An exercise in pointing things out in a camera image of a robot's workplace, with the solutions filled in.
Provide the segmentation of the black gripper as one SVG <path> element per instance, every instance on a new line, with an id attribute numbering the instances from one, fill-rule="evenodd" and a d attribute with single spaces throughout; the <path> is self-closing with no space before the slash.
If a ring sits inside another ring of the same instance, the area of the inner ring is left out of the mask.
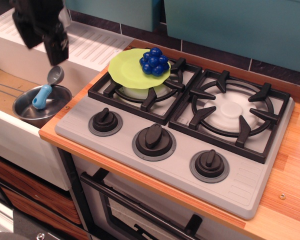
<path id="1" fill-rule="evenodd" d="M 69 39 L 59 13 L 62 0 L 10 0 L 12 19 L 28 49 L 44 43 L 51 66 L 69 58 Z"/>

